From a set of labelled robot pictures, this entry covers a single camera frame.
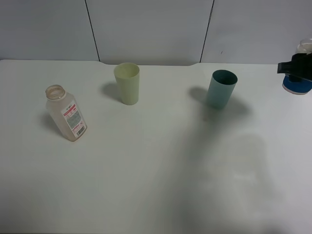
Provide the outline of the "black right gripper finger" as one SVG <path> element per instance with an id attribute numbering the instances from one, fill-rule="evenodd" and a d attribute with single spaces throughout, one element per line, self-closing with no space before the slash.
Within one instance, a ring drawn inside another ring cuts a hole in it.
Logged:
<path id="1" fill-rule="evenodd" d="M 312 54 L 297 53 L 291 61 L 278 63 L 278 74 L 286 74 L 291 82 L 312 80 Z"/>

